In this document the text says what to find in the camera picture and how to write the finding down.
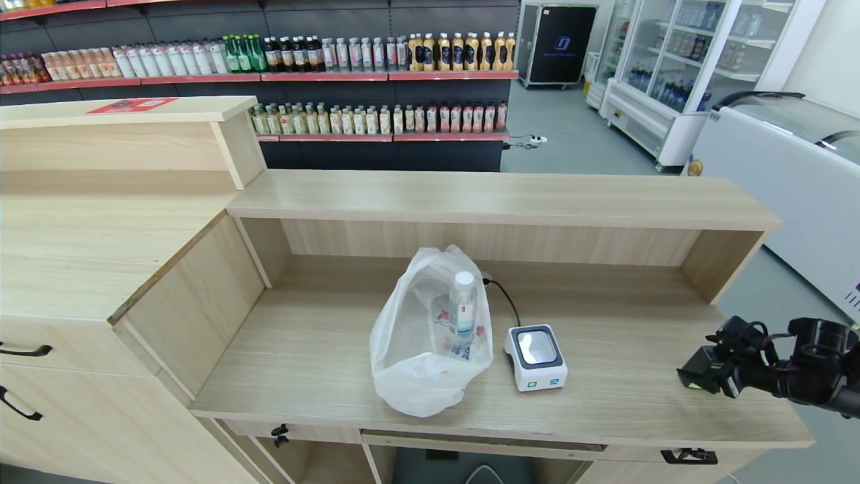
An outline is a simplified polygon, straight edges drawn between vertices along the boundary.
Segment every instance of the glass door refrigerator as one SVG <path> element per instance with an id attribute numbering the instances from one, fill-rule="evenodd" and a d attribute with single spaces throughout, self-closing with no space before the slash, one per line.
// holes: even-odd
<path id="1" fill-rule="evenodd" d="M 606 82 L 615 77 L 637 1 L 615 0 L 609 28 L 606 29 L 606 37 L 603 40 L 603 47 L 600 49 L 597 72 L 586 96 L 586 102 L 592 108 L 600 109 L 606 91 Z"/>
<path id="2" fill-rule="evenodd" d="M 825 1 L 640 0 L 600 115 L 682 167 L 714 102 L 783 88 Z"/>

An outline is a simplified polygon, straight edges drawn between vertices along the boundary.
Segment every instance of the wooden shelf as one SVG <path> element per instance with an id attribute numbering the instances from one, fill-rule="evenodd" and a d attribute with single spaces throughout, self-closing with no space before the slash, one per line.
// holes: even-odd
<path id="1" fill-rule="evenodd" d="M 517 71 L 392 71 L 388 79 L 392 81 L 449 81 L 455 79 L 516 79 Z"/>
<path id="2" fill-rule="evenodd" d="M 642 438 L 672 447 L 708 441 L 715 448 L 755 448 L 811 441 L 788 402 L 754 391 L 731 400 L 680 384 L 675 368 L 707 344 L 704 335 L 724 317 L 680 270 L 667 267 L 478 262 L 505 286 L 524 325 L 552 325 L 569 384 L 517 391 L 502 349 L 515 321 L 501 292 L 490 288 L 490 368 L 470 383 L 461 403 L 439 415 L 398 413 L 374 391 L 367 339 L 408 264 L 405 258 L 293 256 L 251 310 L 193 413 L 594 444 Z"/>

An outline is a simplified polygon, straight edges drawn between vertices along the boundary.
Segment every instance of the white plastic bag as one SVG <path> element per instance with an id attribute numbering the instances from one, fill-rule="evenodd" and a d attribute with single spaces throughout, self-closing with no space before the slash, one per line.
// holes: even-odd
<path id="1" fill-rule="evenodd" d="M 448 294 L 454 275 L 475 276 L 475 331 L 458 348 Z M 457 405 L 466 385 L 493 362 L 487 292 L 481 271 L 457 246 L 421 248 L 397 281 L 371 332 L 371 367 L 377 394 L 395 410 L 429 417 Z"/>

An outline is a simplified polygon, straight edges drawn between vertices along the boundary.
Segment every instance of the black cable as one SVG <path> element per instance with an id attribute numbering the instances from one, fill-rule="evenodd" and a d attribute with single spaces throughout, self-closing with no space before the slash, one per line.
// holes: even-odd
<path id="1" fill-rule="evenodd" d="M 486 277 L 483 278 L 483 283 L 485 286 L 488 284 L 495 284 L 496 286 L 499 286 L 499 289 L 501 289 L 501 293 L 504 294 L 505 297 L 507 298 L 507 301 L 511 303 L 511 309 L 513 309 L 513 315 L 517 317 L 517 327 L 519 327 L 520 326 L 520 324 L 519 324 L 519 311 L 517 311 L 516 305 L 513 304 L 513 300 L 511 299 L 511 296 L 507 295 L 507 291 L 505 290 L 505 288 L 503 288 L 501 286 L 501 284 L 499 284 L 498 282 L 496 282 L 492 279 L 488 279 Z"/>

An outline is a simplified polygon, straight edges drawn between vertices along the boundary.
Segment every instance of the black handle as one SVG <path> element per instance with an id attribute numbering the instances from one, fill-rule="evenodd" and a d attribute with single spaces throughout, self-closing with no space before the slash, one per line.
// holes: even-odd
<path id="1" fill-rule="evenodd" d="M 716 466 L 720 463 L 713 450 L 686 447 L 681 449 L 677 456 L 671 450 L 661 450 L 660 453 L 667 464 Z"/>
<path id="2" fill-rule="evenodd" d="M 34 351 L 8 351 L 8 350 L 0 350 L 0 353 L 4 355 L 15 355 L 17 357 L 43 357 L 51 352 L 53 348 L 48 346 L 47 344 L 43 344 L 39 348 L 36 348 Z"/>
<path id="3" fill-rule="evenodd" d="M 15 410 L 15 413 L 17 413 L 18 415 L 21 415 L 23 418 L 25 418 L 27 420 L 35 420 L 37 422 L 39 420 L 42 420 L 42 414 L 41 413 L 33 412 L 33 413 L 27 415 L 26 413 L 18 410 L 14 405 L 9 403 L 9 401 L 6 400 L 6 392 L 7 391 L 9 391 L 9 390 L 7 390 L 6 387 L 4 387 L 3 385 L 0 385 L 0 401 L 1 402 L 5 403 L 6 406 L 11 408 L 12 410 Z"/>

